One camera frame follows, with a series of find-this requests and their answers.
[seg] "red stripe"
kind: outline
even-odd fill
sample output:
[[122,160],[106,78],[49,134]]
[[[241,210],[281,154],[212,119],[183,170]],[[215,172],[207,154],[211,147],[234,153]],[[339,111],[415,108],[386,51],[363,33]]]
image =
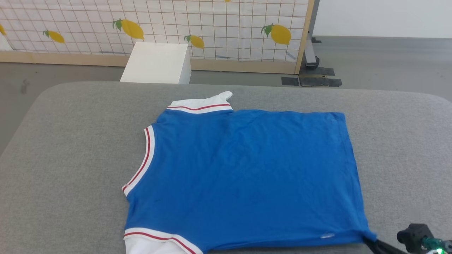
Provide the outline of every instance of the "red stripe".
[[138,175],[141,173],[141,171],[143,170],[144,166],[146,165],[147,159],[149,159],[149,150],[151,149],[151,137],[149,136],[149,129],[146,128],[146,136],[147,136],[147,154],[146,154],[146,159],[144,160],[143,166],[141,166],[140,170],[138,171],[138,173],[132,178],[132,180],[130,180],[130,182],[128,184],[126,184],[126,186],[124,186],[124,188],[122,188],[122,191],[124,191],[132,182],[133,180],[135,180]]
[[124,236],[128,236],[128,235],[145,235],[148,236],[150,238],[154,238],[157,240],[170,240],[173,239],[175,241],[177,241],[178,243],[180,243],[180,245],[182,245],[184,248],[186,248],[191,254],[196,254],[196,252],[192,251],[189,247],[187,247],[185,244],[183,244],[179,239],[171,237],[171,238],[164,238],[164,237],[158,237],[155,235],[150,235],[150,234],[146,234],[146,233],[142,233],[142,232],[132,232],[132,233],[127,233]]
[[221,107],[221,106],[230,106],[230,105],[229,104],[218,104],[218,105],[210,105],[210,106],[205,106],[205,107],[200,107],[200,108],[189,108],[189,107],[185,107],[185,106],[168,107],[168,108],[186,108],[186,109],[190,109],[190,110],[201,110],[201,109],[205,109],[205,108]]

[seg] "gray fabric tabletop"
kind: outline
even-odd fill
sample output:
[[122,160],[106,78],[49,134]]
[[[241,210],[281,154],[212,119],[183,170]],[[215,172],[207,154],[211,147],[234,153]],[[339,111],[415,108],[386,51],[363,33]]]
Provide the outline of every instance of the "gray fabric tabletop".
[[[121,187],[142,162],[143,129],[174,100],[227,90],[236,110],[344,112],[371,230],[400,249],[396,233],[410,223],[427,223],[436,237],[452,238],[452,104],[445,99],[372,90],[83,82],[40,95],[0,157],[0,253],[125,253],[128,203]],[[370,251],[345,245],[222,252]]]

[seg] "white pedestal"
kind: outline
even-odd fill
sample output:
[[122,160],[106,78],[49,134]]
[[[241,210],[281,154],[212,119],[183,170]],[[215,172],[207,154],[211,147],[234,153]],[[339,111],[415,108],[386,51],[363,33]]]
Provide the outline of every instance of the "white pedestal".
[[191,74],[187,44],[137,42],[121,81],[188,84]]

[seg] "garment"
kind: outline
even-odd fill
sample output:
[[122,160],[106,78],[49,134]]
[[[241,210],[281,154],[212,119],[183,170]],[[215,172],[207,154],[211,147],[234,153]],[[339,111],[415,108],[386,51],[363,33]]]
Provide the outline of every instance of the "garment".
[[234,112],[231,96],[174,101],[145,129],[128,254],[376,240],[344,114]]

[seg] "yellow lemon print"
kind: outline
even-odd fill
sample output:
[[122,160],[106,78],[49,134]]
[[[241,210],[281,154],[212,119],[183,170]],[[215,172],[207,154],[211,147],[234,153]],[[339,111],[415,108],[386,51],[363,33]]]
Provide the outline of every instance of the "yellow lemon print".
[[2,25],[0,25],[0,33],[6,35],[5,29],[3,28]]
[[265,30],[265,34],[268,35],[271,33],[272,34],[272,39],[279,44],[284,44],[284,45],[289,45],[289,41],[292,38],[292,35],[290,34],[289,29],[285,28],[282,25],[268,25],[268,26],[264,26],[262,28],[262,30],[260,31],[260,33],[262,34],[262,32]]
[[54,32],[54,31],[44,31],[43,34],[47,37],[52,38],[52,40],[58,42],[58,43],[65,43],[64,38],[61,36],[61,34]]
[[121,31],[121,28],[124,29],[124,32],[135,39],[141,39],[144,40],[144,32],[141,27],[130,20],[127,19],[118,19],[113,21],[113,27],[116,25],[116,28],[118,28],[119,31]]
[[187,42],[192,42],[192,45],[204,49],[204,41],[196,35],[188,35],[184,37],[184,40],[187,39]]

